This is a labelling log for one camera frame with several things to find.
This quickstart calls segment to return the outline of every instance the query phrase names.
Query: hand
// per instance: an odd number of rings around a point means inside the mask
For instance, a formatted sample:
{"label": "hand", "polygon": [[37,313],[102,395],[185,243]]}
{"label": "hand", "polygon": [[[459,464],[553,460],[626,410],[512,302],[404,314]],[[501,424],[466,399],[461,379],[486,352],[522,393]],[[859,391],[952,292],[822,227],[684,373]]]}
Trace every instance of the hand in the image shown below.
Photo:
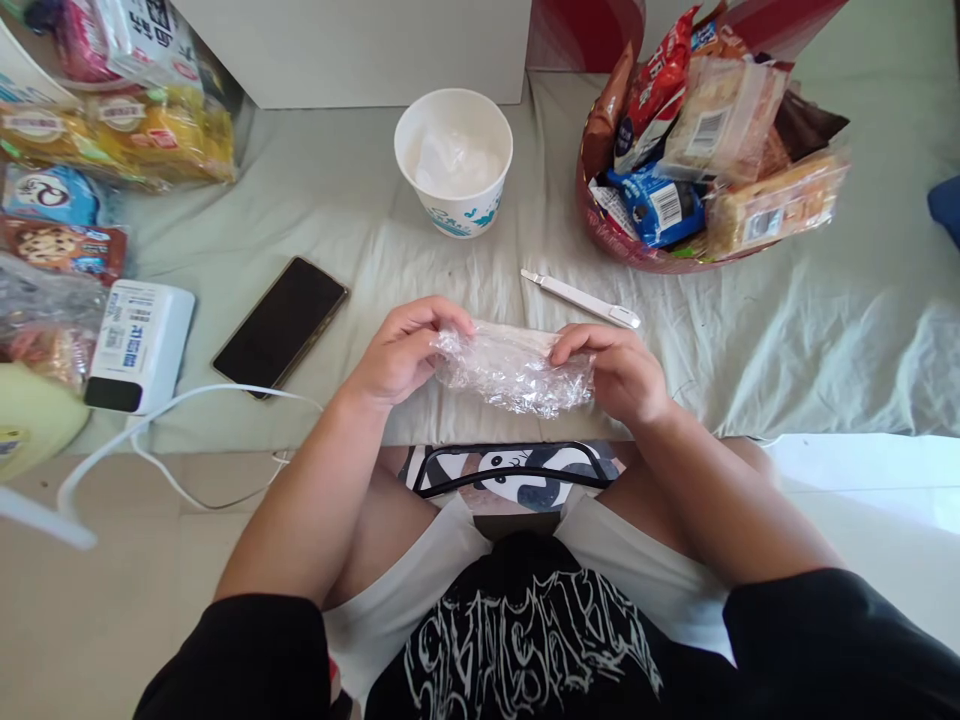
{"label": "hand", "polygon": [[550,362],[563,365],[581,349],[597,353],[597,403],[614,420],[633,430],[656,422],[672,407],[663,368],[636,333],[603,325],[567,325],[560,335]]}
{"label": "hand", "polygon": [[433,375],[431,343],[443,321],[467,335],[476,332],[467,311],[439,295],[394,308],[343,390],[387,410],[402,403]]}

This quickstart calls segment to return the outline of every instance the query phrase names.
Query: pile of snacks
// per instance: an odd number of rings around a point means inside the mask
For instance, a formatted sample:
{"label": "pile of snacks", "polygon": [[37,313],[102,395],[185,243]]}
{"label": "pile of snacks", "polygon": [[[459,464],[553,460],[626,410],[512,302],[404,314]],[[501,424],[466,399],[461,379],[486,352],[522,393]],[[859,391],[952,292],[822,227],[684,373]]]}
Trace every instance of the pile of snacks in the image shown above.
{"label": "pile of snacks", "polygon": [[127,264],[123,190],[235,182],[233,121],[168,0],[23,4],[77,100],[0,104],[0,357],[79,395]]}
{"label": "pile of snacks", "polygon": [[698,10],[645,63],[628,45],[581,159],[604,221],[710,263],[832,220],[849,161],[830,141],[848,121],[801,98],[792,65],[755,58],[723,16],[695,28]]}

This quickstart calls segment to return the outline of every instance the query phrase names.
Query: white utility knife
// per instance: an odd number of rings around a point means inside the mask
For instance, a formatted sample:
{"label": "white utility knife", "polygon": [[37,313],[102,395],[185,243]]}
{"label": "white utility knife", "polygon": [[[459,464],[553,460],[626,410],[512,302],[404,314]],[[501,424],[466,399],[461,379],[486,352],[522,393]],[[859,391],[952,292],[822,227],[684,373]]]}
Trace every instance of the white utility knife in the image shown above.
{"label": "white utility knife", "polygon": [[632,310],[627,310],[622,305],[605,303],[603,300],[598,300],[593,297],[593,295],[587,295],[583,290],[577,290],[575,287],[560,282],[549,275],[539,275],[523,269],[520,270],[520,274],[547,292],[553,293],[557,297],[562,297],[564,300],[572,302],[588,313],[593,313],[597,317],[612,322],[614,325],[619,325],[620,327],[625,327],[630,330],[636,330],[640,327],[640,318],[637,317],[637,314]]}

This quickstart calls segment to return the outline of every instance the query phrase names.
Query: white shorts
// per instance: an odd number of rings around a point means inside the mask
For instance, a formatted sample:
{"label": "white shorts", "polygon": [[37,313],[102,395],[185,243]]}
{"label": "white shorts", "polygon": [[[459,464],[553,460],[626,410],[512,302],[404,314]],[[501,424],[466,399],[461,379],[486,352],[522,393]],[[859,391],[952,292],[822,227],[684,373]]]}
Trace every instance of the white shorts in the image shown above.
{"label": "white shorts", "polygon": [[[727,589],[698,562],[643,534],[583,488],[554,533],[582,567],[610,580],[671,640],[733,661],[723,624]],[[490,552],[459,494],[373,585],[323,614],[343,688],[366,707],[373,683],[468,565]]]}

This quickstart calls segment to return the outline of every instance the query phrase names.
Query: sleeve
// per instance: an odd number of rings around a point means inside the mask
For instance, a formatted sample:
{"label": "sleeve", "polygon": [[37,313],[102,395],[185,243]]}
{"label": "sleeve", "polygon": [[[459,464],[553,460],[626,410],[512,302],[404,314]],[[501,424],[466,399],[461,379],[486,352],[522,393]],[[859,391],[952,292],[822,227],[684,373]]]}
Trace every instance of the sleeve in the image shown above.
{"label": "sleeve", "polygon": [[211,605],[150,682],[135,720],[326,718],[323,617],[304,598],[241,595]]}
{"label": "sleeve", "polygon": [[960,718],[960,658],[853,573],[737,588],[724,621],[760,714]]}

